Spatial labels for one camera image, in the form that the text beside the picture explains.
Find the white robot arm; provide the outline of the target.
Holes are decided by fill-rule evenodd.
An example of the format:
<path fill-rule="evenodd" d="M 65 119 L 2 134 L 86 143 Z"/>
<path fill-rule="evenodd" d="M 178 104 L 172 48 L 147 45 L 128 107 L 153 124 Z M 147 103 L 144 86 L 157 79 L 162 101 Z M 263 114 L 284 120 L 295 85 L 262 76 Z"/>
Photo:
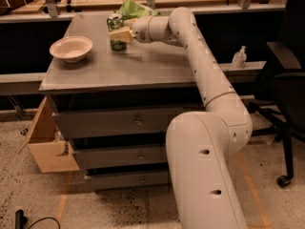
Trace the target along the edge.
<path fill-rule="evenodd" d="M 166 133 L 173 192 L 183 229 L 248 229 L 226 156 L 248 143 L 252 119 L 219 68 L 193 13 L 128 20 L 109 32 L 115 41 L 178 43 L 186 52 L 205 110 L 175 117 Z"/>

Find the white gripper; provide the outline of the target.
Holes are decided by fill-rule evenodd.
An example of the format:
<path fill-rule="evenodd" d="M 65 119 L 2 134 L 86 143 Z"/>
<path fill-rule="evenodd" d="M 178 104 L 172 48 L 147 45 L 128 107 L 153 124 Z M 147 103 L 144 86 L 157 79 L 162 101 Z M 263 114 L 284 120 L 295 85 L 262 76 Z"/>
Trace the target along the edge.
<path fill-rule="evenodd" d="M 135 38 L 138 42 L 149 43 L 149 22 L 149 17 L 125 20 L 124 26 L 132 28 L 133 32 L 129 29 L 110 31 L 109 38 L 112 41 L 121 41 L 126 43 L 132 42 Z"/>

